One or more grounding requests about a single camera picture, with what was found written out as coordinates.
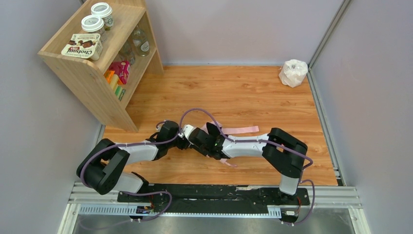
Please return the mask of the pink folding umbrella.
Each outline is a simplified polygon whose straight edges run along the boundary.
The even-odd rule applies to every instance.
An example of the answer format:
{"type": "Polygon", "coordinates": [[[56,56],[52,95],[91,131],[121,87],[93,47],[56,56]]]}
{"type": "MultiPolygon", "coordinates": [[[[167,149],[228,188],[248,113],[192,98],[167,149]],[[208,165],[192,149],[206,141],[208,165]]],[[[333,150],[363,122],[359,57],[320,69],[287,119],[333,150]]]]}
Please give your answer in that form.
{"type": "MultiPolygon", "coordinates": [[[[245,133],[256,133],[259,131],[258,126],[252,127],[242,127],[242,128],[222,128],[221,129],[224,134],[245,134],[245,133]]],[[[223,148],[224,154],[228,158],[220,159],[220,162],[228,165],[230,167],[237,167],[235,164],[231,164],[227,162],[227,160],[239,156],[252,156],[252,157],[262,157],[262,152],[257,148],[254,143],[247,143],[246,146],[244,145],[227,145],[223,148]]]]}

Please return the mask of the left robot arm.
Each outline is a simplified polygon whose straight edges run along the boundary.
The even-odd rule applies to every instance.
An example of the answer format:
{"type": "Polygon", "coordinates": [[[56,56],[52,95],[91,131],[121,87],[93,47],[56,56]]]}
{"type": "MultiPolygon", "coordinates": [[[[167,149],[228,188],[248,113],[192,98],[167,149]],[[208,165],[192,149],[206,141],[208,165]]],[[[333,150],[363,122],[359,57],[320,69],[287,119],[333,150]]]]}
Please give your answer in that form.
{"type": "Polygon", "coordinates": [[[105,195],[112,190],[137,193],[148,182],[139,175],[124,172],[128,164],[159,160],[178,143],[179,126],[166,121],[150,138],[131,144],[100,140],[76,170],[81,182],[105,195]]]}

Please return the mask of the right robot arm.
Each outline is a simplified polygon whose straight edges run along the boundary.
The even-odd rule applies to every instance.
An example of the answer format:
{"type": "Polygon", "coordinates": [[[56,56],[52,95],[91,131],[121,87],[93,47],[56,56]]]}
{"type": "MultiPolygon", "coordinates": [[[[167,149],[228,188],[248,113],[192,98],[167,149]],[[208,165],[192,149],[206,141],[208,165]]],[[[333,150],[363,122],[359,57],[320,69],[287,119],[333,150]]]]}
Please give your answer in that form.
{"type": "Polygon", "coordinates": [[[207,130],[185,125],[179,137],[188,146],[204,156],[226,163],[240,156],[262,157],[280,174],[279,190],[289,196],[296,194],[304,162],[308,159],[308,146],[280,128],[272,128],[268,134],[259,136],[232,136],[208,123],[207,130]]]}

